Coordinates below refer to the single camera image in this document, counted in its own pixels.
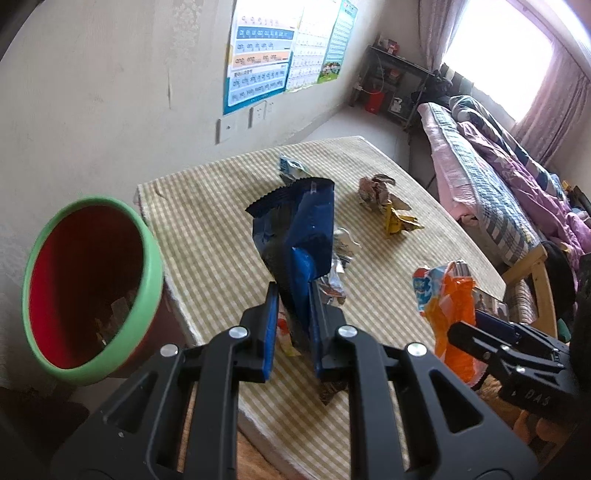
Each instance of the educational poster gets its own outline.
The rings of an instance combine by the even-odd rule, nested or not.
[[[345,58],[345,50],[355,24],[355,17],[357,17],[357,7],[349,0],[343,0],[330,36],[318,83],[329,82],[339,76]]]
[[[232,19],[224,114],[285,91],[303,13],[300,1],[238,0]]]
[[[318,82],[340,0],[307,0],[295,37],[287,90],[296,92]]]

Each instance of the red container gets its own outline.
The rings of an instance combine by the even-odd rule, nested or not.
[[[128,311],[102,348],[98,323],[115,314],[118,300]],[[76,385],[126,377],[163,344],[185,343],[165,303],[158,245],[141,217],[115,199],[78,200],[47,224],[27,264],[22,313],[35,357]]]
[[[370,92],[368,101],[365,102],[365,109],[369,113],[373,113],[374,115],[376,115],[379,112],[382,103],[384,102],[384,97],[386,97],[386,94],[384,92],[372,90]]]

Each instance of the dark blue snack bag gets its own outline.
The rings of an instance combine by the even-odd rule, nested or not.
[[[310,282],[332,261],[335,183],[311,177],[273,190],[249,205],[252,239],[279,286],[297,347],[309,350]]]

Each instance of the yellow striped tablecloth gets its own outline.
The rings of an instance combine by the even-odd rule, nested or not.
[[[301,160],[312,175],[335,182],[335,222],[361,244],[344,277],[348,323],[388,345],[413,340],[433,347],[417,313],[414,270],[463,258],[479,287],[503,298],[505,284],[445,210],[406,172],[361,137],[334,138],[239,155],[139,186],[142,214],[164,259],[182,327],[195,344],[237,325],[264,301],[272,280],[252,241],[245,208],[282,186],[279,155]],[[386,238],[383,218],[358,202],[359,179],[384,173],[425,230]],[[254,445],[291,478],[348,479],[346,393],[327,406],[318,399],[311,365],[275,350],[271,380],[242,384],[239,425]]]

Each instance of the wall socket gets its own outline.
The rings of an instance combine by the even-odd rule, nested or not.
[[[217,124],[217,143],[225,142],[238,130],[237,114],[220,118]]]
[[[265,120],[269,118],[275,110],[275,100],[267,100],[267,107],[265,108]]]
[[[265,119],[267,102],[257,103],[251,108],[251,128],[260,124]]]

